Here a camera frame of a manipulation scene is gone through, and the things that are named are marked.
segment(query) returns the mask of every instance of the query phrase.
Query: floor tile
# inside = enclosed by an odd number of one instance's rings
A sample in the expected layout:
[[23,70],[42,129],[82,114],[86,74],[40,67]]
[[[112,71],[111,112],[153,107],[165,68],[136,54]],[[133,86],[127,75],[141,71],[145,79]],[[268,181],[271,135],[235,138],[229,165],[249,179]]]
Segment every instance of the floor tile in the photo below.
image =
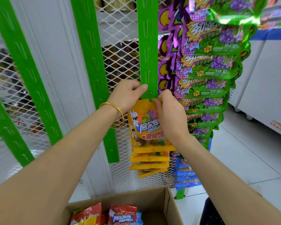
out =
[[281,178],[251,184],[250,186],[281,211]]
[[[171,189],[172,191],[172,194],[173,196],[176,196],[176,189],[173,188]],[[186,188],[185,189],[185,196],[188,197],[188,196],[193,196],[193,195],[197,195],[197,194],[200,194],[200,193],[206,193],[204,187],[202,185],[198,185],[198,186],[194,186],[194,187],[190,187],[190,188]]]
[[199,225],[207,193],[175,200],[184,225]]
[[231,107],[225,111],[221,126],[281,175],[280,134],[256,120],[247,121]]
[[221,126],[214,131],[211,153],[248,184],[281,177]]

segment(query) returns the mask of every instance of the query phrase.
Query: cartoon character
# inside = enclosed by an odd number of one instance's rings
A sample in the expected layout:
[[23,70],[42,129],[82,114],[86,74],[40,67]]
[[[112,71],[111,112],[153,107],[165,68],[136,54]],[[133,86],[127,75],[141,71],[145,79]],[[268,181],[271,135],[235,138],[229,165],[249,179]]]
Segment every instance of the cartoon character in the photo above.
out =
[[131,119],[133,121],[133,126],[134,127],[138,127],[138,113],[134,112],[134,110],[130,110],[130,116],[131,116]]
[[131,122],[130,122],[130,131],[131,131],[131,138],[135,138],[136,137],[136,132],[135,129],[133,128]]

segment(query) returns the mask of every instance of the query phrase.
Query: cardboard box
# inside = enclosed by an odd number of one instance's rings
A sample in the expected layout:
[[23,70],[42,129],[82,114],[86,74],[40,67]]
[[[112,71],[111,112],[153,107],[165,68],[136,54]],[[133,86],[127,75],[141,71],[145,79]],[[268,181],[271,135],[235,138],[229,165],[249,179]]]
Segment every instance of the cardboard box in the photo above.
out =
[[71,214],[101,202],[102,211],[111,205],[131,205],[142,212],[144,225],[183,225],[169,188],[158,186],[70,203],[64,209],[57,225],[68,225]]

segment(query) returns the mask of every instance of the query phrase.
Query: gold bangle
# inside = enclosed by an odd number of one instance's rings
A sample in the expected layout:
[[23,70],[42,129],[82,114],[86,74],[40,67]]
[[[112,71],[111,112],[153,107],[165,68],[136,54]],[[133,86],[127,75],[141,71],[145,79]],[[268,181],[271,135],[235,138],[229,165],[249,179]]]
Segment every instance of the gold bangle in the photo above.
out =
[[123,119],[123,122],[122,122],[122,124],[121,124],[121,126],[120,127],[110,127],[110,128],[113,128],[113,129],[119,129],[119,128],[122,128],[123,127],[123,125],[124,125],[124,121],[125,121],[125,119],[124,119],[124,115],[123,115],[123,113],[122,113],[122,111],[116,106],[116,105],[114,105],[114,104],[112,104],[112,103],[109,103],[109,102],[104,102],[104,103],[101,103],[101,105],[99,106],[99,108],[101,107],[101,106],[103,106],[103,105],[105,105],[105,104],[109,104],[109,105],[111,105],[111,106],[113,106],[115,109],[117,109],[120,113],[121,113],[121,116],[122,116],[122,119]]

